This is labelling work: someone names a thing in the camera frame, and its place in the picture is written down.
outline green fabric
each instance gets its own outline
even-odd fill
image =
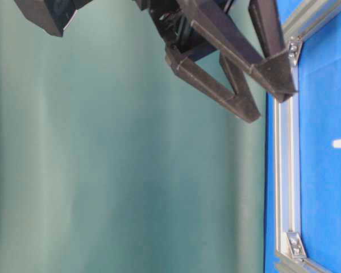
[[[172,74],[133,1],[95,0],[59,39],[0,0],[0,273],[262,272],[251,85],[246,125]]]

